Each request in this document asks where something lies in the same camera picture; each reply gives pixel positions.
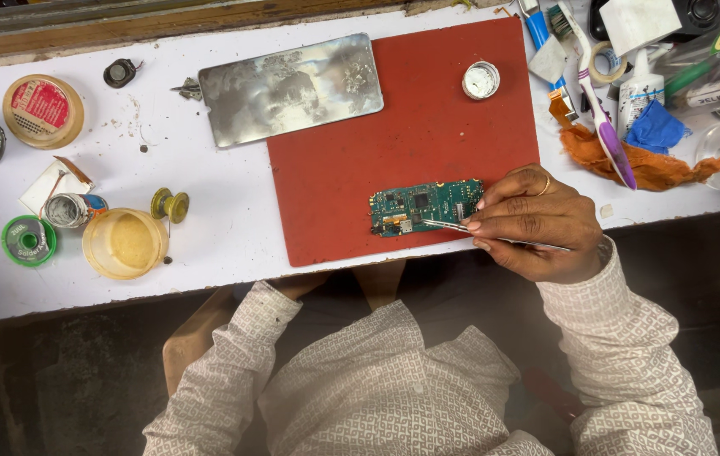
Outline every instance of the tweezers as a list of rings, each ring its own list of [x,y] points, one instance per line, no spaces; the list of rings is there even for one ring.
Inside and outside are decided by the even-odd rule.
[[[469,233],[469,230],[467,229],[466,226],[460,225],[458,223],[439,222],[438,220],[429,220],[429,219],[424,219],[424,218],[422,219],[421,222],[424,223],[425,225],[441,226],[442,228],[448,228],[450,230],[463,231],[464,233]],[[562,250],[564,252],[571,251],[569,248],[559,247],[559,246],[550,245],[550,244],[533,243],[533,242],[529,242],[529,241],[515,241],[514,239],[506,239],[506,238],[497,238],[497,239],[500,239],[502,241],[507,241],[507,243],[512,243],[512,244],[528,244],[528,245],[536,245],[538,247],[553,248],[556,250]]]

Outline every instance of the tape roll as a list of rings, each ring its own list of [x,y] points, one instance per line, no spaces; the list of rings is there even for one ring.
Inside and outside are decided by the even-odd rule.
[[[598,55],[607,58],[609,65],[608,74],[599,72],[596,66],[594,66],[593,63]],[[628,58],[625,56],[619,57],[613,50],[613,46],[610,45],[610,41],[602,41],[593,47],[591,61],[588,62],[588,71],[591,74],[591,81],[594,87],[602,87],[603,85],[614,82],[622,77],[627,68]]]

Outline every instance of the white box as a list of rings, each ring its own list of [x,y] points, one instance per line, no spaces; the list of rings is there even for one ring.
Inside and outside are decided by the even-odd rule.
[[[599,13],[619,57],[681,27],[671,0],[610,0]]]

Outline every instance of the orange cloth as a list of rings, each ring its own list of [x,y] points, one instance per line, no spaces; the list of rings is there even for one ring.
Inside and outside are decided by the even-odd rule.
[[[560,130],[562,146],[565,147],[571,158],[589,171],[622,183],[605,156],[599,139],[580,123],[577,123],[575,128],[587,132],[588,138],[580,138],[572,130]],[[720,171],[720,158],[705,158],[698,161],[695,168],[690,168],[685,161],[675,157],[652,153],[649,150],[631,146],[624,141],[622,141],[622,146],[628,155],[633,175],[636,176],[638,188],[645,190],[660,192],[677,187],[682,183],[706,183],[709,176]]]

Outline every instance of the red rubber mat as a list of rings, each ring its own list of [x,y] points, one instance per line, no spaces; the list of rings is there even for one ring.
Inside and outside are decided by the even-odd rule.
[[[385,107],[267,139],[289,264],[305,266],[467,236],[451,230],[370,233],[375,192],[483,179],[538,161],[532,98],[517,18],[372,41]],[[478,60],[501,76],[495,95],[461,89]]]

